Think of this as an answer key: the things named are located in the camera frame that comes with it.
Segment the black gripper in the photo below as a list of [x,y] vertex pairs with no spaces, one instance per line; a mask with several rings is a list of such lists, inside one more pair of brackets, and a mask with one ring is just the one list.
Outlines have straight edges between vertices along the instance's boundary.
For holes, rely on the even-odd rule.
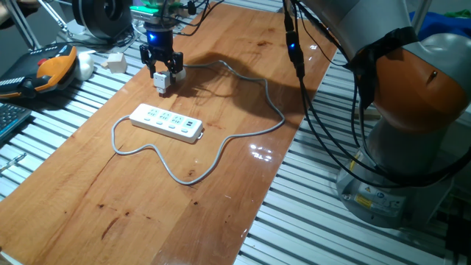
[[147,44],[141,44],[139,51],[141,62],[149,69],[150,77],[155,73],[155,64],[158,61],[168,61],[167,68],[172,74],[183,70],[183,53],[173,50],[172,28],[165,28],[158,24],[144,23]]

